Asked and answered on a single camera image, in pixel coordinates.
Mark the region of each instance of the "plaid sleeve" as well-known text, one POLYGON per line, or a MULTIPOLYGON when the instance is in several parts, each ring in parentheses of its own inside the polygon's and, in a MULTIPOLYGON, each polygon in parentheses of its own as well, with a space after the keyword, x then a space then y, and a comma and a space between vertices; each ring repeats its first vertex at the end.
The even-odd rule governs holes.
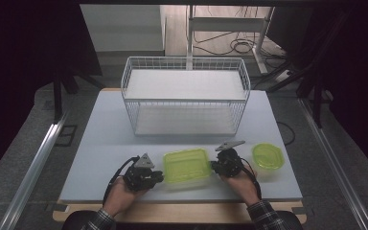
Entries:
POLYGON ((104 209, 100 209, 98 213, 81 230, 104 230, 109 229, 114 222, 113 217, 104 209))
POLYGON ((279 218, 279 215, 273 210, 270 203, 266 200, 250 205, 247 207, 247 212, 258 230, 289 229, 287 224, 279 218))

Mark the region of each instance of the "green plastic container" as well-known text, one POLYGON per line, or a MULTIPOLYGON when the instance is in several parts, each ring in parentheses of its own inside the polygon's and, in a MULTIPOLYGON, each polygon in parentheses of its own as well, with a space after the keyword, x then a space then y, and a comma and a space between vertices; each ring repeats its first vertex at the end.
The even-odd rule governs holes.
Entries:
POLYGON ((269 143, 261 143, 252 150, 253 161, 266 170, 277 170, 285 164, 282 150, 269 143))
POLYGON ((166 153, 163 157, 164 180, 167 183, 200 179, 211 174, 205 149, 185 149, 166 153))

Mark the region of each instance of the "person's hand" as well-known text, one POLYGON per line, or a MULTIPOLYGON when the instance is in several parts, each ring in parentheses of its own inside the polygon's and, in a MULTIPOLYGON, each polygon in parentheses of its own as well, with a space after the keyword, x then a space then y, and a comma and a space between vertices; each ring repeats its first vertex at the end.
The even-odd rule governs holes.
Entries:
MULTIPOLYGON (((256 172, 252 171, 249 166, 244 167, 257 176, 256 172)), ((241 171, 239 174, 233 177, 220 175, 220 179, 228 183, 232 190, 241 197, 241 199, 247 206, 260 201, 258 198, 256 187, 249 176, 246 174, 246 172, 241 171)))
POLYGON ((148 190, 133 192, 127 188, 122 177, 118 177, 112 185, 112 189, 109 192, 106 202, 103 205, 103 209, 112 217, 125 211, 133 201, 145 194, 148 190))

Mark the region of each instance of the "white wall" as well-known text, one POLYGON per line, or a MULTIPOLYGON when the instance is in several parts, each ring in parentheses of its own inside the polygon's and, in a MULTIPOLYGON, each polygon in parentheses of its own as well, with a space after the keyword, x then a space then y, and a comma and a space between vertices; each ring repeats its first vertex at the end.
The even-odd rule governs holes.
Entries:
POLYGON ((160 6, 80 5, 97 52, 164 50, 160 6))

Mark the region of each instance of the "wire rack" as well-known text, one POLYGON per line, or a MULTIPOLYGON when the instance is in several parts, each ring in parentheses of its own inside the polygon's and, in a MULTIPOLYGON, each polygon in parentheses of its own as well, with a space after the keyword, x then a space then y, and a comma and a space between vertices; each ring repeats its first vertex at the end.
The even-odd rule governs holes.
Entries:
POLYGON ((236 134, 250 91, 243 60, 191 57, 191 70, 187 69, 187 63, 186 57, 130 57, 127 60, 121 88, 136 135, 236 134), (230 91, 227 85, 235 85, 233 95, 236 97, 227 94, 230 91), (133 91, 139 94, 132 97, 133 91))

